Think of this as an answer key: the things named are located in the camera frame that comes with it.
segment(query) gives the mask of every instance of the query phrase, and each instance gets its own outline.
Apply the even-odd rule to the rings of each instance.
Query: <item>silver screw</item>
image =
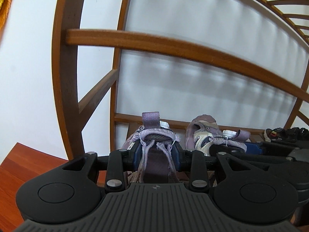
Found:
[[[112,179],[112,180],[107,181],[106,184],[110,188],[119,188],[122,185],[122,181],[117,180],[117,179]]]
[[[195,181],[192,181],[192,186],[198,189],[204,188],[207,186],[207,182],[203,180],[195,180]]]

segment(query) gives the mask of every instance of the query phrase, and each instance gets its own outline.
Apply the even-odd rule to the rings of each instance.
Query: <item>white bottle cap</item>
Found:
[[[236,136],[237,132],[231,131],[231,130],[224,130],[222,132],[223,137],[228,137],[228,138],[234,138]]]
[[[164,122],[164,121],[160,121],[160,126],[163,127],[163,128],[166,128],[166,129],[170,128],[170,125],[167,122]]]

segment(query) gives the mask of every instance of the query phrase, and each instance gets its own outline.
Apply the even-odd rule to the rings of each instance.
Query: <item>white wall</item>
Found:
[[[81,28],[116,29],[121,0],[85,0]],[[66,158],[51,80],[56,0],[13,0],[0,43],[0,161],[16,142]],[[211,46],[300,86],[308,49],[276,16],[251,0],[132,0],[127,30]],[[113,48],[79,47],[78,98],[112,67]],[[83,130],[87,151],[109,152],[109,93]],[[191,121],[211,114],[220,125],[282,126],[294,98],[211,66],[161,55],[122,57],[118,112]],[[117,127],[117,146],[126,136]]]

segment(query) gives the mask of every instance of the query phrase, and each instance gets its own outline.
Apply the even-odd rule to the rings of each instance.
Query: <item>orange fringe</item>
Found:
[[[5,25],[12,0],[0,0],[0,30]]]

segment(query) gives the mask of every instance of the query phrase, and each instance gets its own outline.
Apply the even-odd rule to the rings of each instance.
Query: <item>floor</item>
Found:
[[[17,143],[0,165],[0,229],[11,232],[23,219],[15,203],[19,187],[67,160],[39,152]],[[100,172],[98,185],[104,184],[105,172]]]

